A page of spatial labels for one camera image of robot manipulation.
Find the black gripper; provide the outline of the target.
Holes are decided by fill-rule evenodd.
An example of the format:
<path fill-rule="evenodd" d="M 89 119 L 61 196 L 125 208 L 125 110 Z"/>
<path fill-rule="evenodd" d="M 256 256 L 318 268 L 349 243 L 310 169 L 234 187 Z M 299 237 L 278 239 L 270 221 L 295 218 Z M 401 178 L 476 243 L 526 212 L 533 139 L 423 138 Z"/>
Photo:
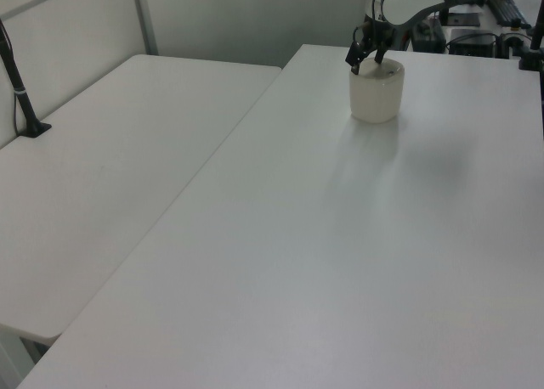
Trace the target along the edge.
<path fill-rule="evenodd" d="M 360 72 L 360 64 L 368 57 L 371 50 L 376 50 L 374 60 L 376 63 L 383 62 L 386 52 L 394 45 L 396 30 L 388 23 L 377 20 L 365 20 L 359 26 L 362 34 L 358 42 L 352 42 L 345 62 L 350 66 L 354 75 Z"/>

